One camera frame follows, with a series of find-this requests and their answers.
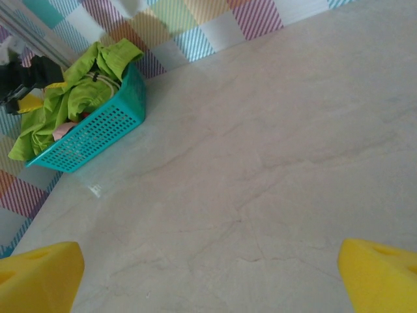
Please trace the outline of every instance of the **yellow object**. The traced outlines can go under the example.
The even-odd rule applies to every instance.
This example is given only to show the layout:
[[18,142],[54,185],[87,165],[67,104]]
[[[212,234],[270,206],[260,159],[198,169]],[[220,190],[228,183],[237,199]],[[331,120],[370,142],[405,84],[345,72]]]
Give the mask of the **yellow object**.
[[338,263],[357,313],[417,312],[417,253],[346,239]]
[[66,87],[67,85],[68,85],[68,83],[67,83],[67,82],[62,82],[62,83],[52,83],[52,84],[50,84],[50,85],[46,86],[45,88],[46,88],[46,89],[48,89],[48,88],[60,88],[60,87]]
[[77,243],[0,260],[1,313],[69,313],[84,272]]
[[18,100],[19,105],[19,114],[30,112],[36,109],[43,107],[44,101],[41,98],[38,98],[30,93],[26,95],[21,100]]

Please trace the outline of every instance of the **colorful checkered wall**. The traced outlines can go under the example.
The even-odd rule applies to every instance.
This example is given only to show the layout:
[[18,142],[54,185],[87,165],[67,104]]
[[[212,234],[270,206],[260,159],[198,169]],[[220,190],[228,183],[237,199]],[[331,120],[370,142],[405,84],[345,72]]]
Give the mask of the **colorful checkered wall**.
[[123,37],[144,52],[146,78],[352,0],[21,0],[15,14],[63,57]]
[[[0,42],[9,34],[0,26]],[[22,56],[28,65],[33,52],[25,49]],[[45,168],[25,168],[23,162],[9,159],[19,134],[20,118],[0,108],[0,258],[12,253],[61,176]]]

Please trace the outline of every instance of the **blue striped tile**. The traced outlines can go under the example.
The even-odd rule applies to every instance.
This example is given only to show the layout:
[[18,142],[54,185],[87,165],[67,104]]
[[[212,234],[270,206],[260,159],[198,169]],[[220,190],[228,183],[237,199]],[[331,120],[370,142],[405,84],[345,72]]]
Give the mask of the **blue striped tile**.
[[67,17],[80,5],[78,0],[49,0],[49,2],[64,17]]
[[75,52],[84,52],[89,46],[89,42],[85,39],[70,23],[63,20],[53,32],[57,34],[65,43],[67,43]]
[[2,106],[0,108],[0,132],[7,136],[13,134],[11,138],[14,138],[16,131],[20,132],[20,116],[6,114],[5,108]]
[[62,175],[63,175],[63,172],[58,171],[57,174],[53,177],[51,183],[49,184],[49,186],[46,189],[46,192],[48,194],[51,193],[52,189],[56,186],[56,184],[58,183],[58,180],[61,178]]
[[355,0],[328,0],[328,7],[329,8],[338,8],[342,5],[346,5],[347,3],[353,2]]
[[7,258],[12,255],[13,248],[11,246],[0,245],[0,259]]
[[41,37],[45,37],[45,32],[41,30],[38,26],[35,25],[22,11],[16,10],[14,11],[15,15],[17,15],[27,26],[29,26],[36,34]]
[[199,27],[174,37],[175,43],[190,62],[214,53],[214,49]]
[[16,235],[14,236],[12,242],[8,246],[1,245],[0,246],[0,259],[7,258],[13,252],[13,250],[18,245],[19,241],[22,239],[23,235],[32,224],[33,219],[27,218],[25,222],[22,224]]

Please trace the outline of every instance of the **laundry basket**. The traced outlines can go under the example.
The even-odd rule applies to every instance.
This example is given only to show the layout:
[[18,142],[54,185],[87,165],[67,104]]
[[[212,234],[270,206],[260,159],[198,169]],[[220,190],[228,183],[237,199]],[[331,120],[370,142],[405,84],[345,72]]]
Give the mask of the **laundry basket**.
[[120,90],[26,166],[39,165],[71,173],[82,167],[145,120],[146,88],[133,63]]

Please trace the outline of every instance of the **lime green fabric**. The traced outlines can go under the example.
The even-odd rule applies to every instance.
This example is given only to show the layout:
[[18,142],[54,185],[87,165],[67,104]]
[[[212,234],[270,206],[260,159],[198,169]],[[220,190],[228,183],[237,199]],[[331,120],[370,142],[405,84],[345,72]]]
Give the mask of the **lime green fabric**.
[[48,89],[44,106],[22,115],[22,132],[8,154],[14,160],[30,160],[53,144],[53,131],[68,119],[78,121],[82,112],[92,112],[109,100],[111,88],[85,76],[96,64],[99,72],[112,80],[122,80],[129,62],[143,52],[127,39],[104,47],[94,43],[65,73],[67,86]]

